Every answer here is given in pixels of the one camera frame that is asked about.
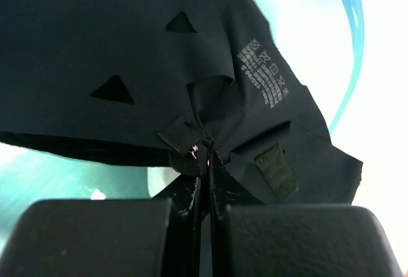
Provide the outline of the teal plastic bin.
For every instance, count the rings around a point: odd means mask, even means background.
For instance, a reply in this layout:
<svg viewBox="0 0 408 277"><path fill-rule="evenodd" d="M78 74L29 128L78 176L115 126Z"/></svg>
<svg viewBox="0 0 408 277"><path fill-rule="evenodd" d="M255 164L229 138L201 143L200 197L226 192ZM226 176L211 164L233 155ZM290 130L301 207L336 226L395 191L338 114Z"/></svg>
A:
<svg viewBox="0 0 408 277"><path fill-rule="evenodd" d="M356 87L364 51L361 0L254 0L280 53L329 131ZM169 167L111 165L1 142L1 238L42 198L139 198L164 187Z"/></svg>

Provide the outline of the black bra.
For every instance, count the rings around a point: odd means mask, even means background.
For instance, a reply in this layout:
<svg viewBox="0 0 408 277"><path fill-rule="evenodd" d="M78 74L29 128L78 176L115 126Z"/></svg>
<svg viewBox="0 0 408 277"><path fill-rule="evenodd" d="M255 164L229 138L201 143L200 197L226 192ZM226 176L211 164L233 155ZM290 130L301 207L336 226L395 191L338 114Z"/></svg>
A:
<svg viewBox="0 0 408 277"><path fill-rule="evenodd" d="M333 146L254 0L1 0L1 142L199 176L269 204L351 203Z"/></svg>

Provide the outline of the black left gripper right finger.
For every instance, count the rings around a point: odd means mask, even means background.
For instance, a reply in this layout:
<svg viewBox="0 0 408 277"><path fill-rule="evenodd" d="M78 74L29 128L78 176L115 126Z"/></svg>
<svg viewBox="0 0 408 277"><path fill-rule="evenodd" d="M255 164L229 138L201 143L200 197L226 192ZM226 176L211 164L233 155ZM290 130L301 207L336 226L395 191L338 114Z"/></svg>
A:
<svg viewBox="0 0 408 277"><path fill-rule="evenodd" d="M208 163L214 276L401 276L385 231L368 209L345 204L267 205Z"/></svg>

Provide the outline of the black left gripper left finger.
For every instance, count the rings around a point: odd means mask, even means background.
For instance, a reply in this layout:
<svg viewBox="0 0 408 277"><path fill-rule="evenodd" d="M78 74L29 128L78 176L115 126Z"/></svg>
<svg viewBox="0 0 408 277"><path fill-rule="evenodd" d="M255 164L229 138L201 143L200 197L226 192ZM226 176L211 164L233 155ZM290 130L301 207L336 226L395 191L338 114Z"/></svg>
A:
<svg viewBox="0 0 408 277"><path fill-rule="evenodd" d="M2 276L197 276L201 180L148 200L41 200L19 218Z"/></svg>

